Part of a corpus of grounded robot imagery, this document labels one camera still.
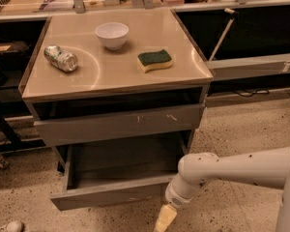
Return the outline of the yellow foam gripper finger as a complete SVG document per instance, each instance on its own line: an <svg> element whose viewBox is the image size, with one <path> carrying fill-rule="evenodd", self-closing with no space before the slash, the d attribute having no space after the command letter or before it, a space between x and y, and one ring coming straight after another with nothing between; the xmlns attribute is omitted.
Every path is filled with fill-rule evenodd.
<svg viewBox="0 0 290 232"><path fill-rule="evenodd" d="M176 216L177 210L172 205L163 205L159 211L154 232L165 232Z"/></svg>

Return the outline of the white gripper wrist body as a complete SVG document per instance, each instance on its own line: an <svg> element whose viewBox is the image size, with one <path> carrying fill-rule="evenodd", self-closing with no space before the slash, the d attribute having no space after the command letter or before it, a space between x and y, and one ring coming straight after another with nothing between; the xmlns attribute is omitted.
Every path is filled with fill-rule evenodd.
<svg viewBox="0 0 290 232"><path fill-rule="evenodd" d="M180 209L188 204L196 194L197 187L186 182L171 181L165 191L165 198L168 204Z"/></svg>

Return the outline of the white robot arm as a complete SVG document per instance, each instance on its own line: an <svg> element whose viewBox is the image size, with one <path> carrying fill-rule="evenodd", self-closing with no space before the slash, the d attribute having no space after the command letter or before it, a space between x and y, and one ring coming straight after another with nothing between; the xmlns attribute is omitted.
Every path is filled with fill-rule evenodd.
<svg viewBox="0 0 290 232"><path fill-rule="evenodd" d="M290 147L220 158L213 153L188 154L165 191L154 232L165 232L177 211L213 180L283 191L275 232L290 232Z"/></svg>

